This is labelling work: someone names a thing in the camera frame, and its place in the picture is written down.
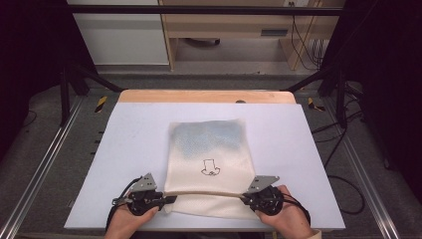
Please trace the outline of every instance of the finger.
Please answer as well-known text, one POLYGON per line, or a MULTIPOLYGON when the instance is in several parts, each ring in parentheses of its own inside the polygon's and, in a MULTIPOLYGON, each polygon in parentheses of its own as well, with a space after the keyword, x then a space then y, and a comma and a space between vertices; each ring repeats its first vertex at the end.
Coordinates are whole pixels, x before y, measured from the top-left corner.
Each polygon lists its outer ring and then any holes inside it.
POLYGON ((159 207, 152 207, 151 209, 149 209, 149 210, 147 210, 144 214, 143 214, 143 216, 147 219, 147 220, 149 220, 149 219, 151 219, 157 212, 158 212, 158 210, 159 210, 159 207))
POLYGON ((286 187, 286 185, 280 185, 277 187, 282 193, 291 195, 289 189, 286 187))

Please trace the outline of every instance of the metal frame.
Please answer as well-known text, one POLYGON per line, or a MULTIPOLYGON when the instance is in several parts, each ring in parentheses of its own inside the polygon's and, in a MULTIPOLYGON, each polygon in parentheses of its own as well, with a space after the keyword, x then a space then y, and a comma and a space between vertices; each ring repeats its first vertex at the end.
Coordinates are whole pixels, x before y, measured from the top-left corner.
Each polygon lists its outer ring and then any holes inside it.
POLYGON ((0 238, 14 238, 17 234, 19 227, 21 226, 23 220, 25 219, 26 214, 31 208, 32 203, 34 202, 35 197, 37 196, 38 191, 40 190, 44 179, 47 176, 47 173, 50 170, 53 162, 56 159, 56 156, 70 131, 75 118, 78 115, 79 110, 81 109, 84 97, 77 97, 76 101, 72 107, 72 113, 69 117, 69 120, 65 125, 61 126, 56 133, 55 138, 49 146, 46 154, 43 157, 43 160, 40 162, 40 165, 37 168, 37 171, 34 173, 31 181, 29 182, 25 192, 22 194, 21 199, 16 204, 15 209, 12 214, 2 226, 0 231, 0 238))

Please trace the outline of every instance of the aluminum rail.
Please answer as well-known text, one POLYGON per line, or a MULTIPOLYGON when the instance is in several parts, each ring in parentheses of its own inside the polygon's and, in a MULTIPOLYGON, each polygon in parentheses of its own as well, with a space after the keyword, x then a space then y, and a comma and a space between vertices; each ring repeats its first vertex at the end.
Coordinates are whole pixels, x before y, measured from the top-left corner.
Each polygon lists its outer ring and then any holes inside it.
POLYGON ((35 197, 37 196, 38 191, 40 190, 44 179, 49 172, 50 167, 56 159, 56 156, 62 147, 63 142, 68 135, 69 130, 71 129, 75 118, 78 115, 78 112, 81 108, 82 102, 84 101, 83 97, 77 97, 76 101, 73 104, 71 110, 71 116, 64 126, 61 126, 56 133, 55 138, 50 144, 49 149, 44 155, 40 165, 37 168, 37 171, 34 173, 31 181, 29 182, 25 192, 22 194, 21 199, 16 204, 15 209, 10 215, 9 219, 2 226, 0 230, 0 239, 10 239, 14 238, 16 233, 19 230, 23 220, 25 219, 26 214, 28 213, 32 203, 34 202, 35 197))
POLYGON ((204 14, 204 15, 290 15, 356 16, 364 11, 342 8, 252 7, 252 6, 161 6, 161 5, 45 5, 46 9, 95 14, 204 14))

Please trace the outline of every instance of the wooden edge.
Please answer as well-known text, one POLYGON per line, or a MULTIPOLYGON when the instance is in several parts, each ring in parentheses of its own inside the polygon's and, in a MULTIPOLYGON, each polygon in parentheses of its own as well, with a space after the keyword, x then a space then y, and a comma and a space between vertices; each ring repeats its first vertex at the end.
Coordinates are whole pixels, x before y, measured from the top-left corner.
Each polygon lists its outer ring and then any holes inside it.
POLYGON ((119 103, 245 103, 295 104, 290 92, 269 91, 176 91, 176 90, 126 90, 120 94, 119 103))

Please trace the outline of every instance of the black strap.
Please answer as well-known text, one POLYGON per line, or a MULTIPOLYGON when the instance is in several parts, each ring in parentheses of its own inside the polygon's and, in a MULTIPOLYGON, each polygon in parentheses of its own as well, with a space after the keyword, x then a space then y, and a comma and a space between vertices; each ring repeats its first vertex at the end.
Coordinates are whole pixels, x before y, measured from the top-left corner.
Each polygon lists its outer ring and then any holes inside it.
MULTIPOLYGON (((141 179, 142 177, 140 177, 140 178, 136 178, 136 179, 134 179, 125 189, 124 189, 124 191, 121 193, 121 195, 120 195, 120 197, 119 198, 115 198, 112 202, 116 202, 116 201, 119 201, 120 199, 122 199, 122 198, 124 198, 125 197, 125 195, 126 195, 126 193, 127 193, 127 191, 130 189, 130 187, 132 186, 132 185, 134 185, 135 183, 137 183, 140 179, 141 179)), ((112 220, 112 217, 114 216, 114 214, 115 214, 115 212, 117 211, 117 209, 120 207, 120 206, 122 206, 122 205, 113 205, 113 207, 109 210, 109 213, 108 213, 108 218, 106 219, 106 225, 105 225, 105 232, 107 232, 108 231, 108 227, 109 227, 109 224, 111 223, 111 220, 112 220)))

